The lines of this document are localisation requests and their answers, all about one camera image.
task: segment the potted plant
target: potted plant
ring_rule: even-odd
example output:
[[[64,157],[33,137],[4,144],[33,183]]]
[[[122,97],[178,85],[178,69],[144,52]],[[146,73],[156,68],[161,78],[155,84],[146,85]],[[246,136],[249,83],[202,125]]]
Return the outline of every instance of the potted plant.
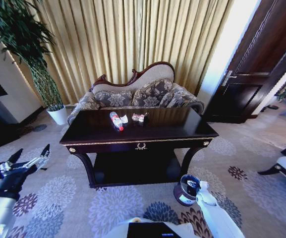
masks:
[[[57,124],[65,124],[67,112],[44,59],[44,54],[51,53],[45,44],[54,44],[53,34],[34,19],[30,7],[36,9],[26,0],[0,0],[0,43],[4,44],[1,52],[10,51],[20,63],[27,63],[48,113]]]

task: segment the dark wooden door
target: dark wooden door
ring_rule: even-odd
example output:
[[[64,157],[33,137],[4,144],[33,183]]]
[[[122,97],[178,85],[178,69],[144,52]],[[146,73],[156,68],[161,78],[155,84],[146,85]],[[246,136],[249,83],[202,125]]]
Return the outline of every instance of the dark wooden door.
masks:
[[[262,0],[205,118],[245,122],[285,72],[286,0]]]

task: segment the curtain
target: curtain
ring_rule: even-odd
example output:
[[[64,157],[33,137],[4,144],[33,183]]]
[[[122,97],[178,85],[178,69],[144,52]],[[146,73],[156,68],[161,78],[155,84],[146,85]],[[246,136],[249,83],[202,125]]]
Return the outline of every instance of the curtain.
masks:
[[[175,82],[195,93],[233,0],[30,0],[53,32],[48,70],[65,104],[102,74],[125,83],[131,70],[170,62]]]

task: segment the drawer handle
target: drawer handle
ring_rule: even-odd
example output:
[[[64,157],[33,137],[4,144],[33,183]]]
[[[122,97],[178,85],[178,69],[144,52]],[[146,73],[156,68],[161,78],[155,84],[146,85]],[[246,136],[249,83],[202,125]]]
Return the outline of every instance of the drawer handle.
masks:
[[[143,143],[143,146],[142,146],[142,147],[140,146],[140,144],[141,144],[141,143],[138,143],[138,144],[137,144],[137,148],[135,148],[135,150],[147,150],[145,143]]]

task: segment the dark wooden table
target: dark wooden table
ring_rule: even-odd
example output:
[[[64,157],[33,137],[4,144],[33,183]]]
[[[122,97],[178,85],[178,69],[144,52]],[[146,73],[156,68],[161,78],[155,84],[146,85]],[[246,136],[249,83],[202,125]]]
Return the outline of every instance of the dark wooden table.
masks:
[[[118,131],[110,112],[127,115]],[[149,113],[143,124],[133,113]],[[80,111],[60,141],[82,161],[90,187],[176,182],[218,134],[192,108]],[[180,166],[174,148],[190,148]],[[87,153],[97,153],[94,166]]]

